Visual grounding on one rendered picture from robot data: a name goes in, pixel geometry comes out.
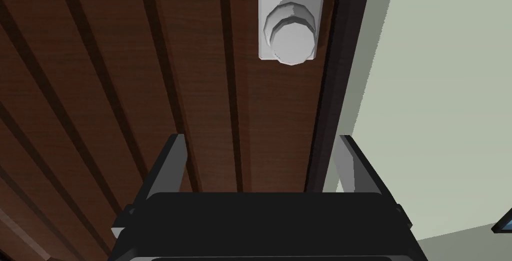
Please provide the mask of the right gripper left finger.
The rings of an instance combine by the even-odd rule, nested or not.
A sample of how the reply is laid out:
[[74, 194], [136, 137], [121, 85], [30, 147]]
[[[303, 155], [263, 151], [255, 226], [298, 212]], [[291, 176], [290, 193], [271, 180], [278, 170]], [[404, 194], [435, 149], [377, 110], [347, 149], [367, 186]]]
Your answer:
[[179, 192], [187, 160], [185, 136], [172, 134], [143, 183], [143, 199], [157, 193]]

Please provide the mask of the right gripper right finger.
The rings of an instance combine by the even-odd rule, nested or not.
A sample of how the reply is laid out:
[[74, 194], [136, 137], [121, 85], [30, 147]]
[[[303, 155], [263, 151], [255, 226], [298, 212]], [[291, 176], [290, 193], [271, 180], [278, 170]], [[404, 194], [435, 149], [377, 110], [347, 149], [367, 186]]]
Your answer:
[[337, 138], [335, 165], [344, 193], [378, 193], [394, 202], [387, 186], [350, 135]]

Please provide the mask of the brown wooden door leaf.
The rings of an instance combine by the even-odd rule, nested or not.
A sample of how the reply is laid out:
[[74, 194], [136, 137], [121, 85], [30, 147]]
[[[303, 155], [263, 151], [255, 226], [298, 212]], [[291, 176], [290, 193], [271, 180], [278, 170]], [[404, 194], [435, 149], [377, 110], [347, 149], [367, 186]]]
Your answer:
[[0, 258], [107, 261], [172, 134], [185, 196], [321, 192], [367, 0], [261, 60], [258, 0], [0, 0]]

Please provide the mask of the grey round door knob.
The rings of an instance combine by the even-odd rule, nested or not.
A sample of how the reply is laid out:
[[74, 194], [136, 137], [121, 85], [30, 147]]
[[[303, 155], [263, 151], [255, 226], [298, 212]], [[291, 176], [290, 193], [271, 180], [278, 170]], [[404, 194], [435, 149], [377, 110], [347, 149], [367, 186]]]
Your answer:
[[324, 0], [258, 0], [258, 56], [295, 66], [316, 57]]

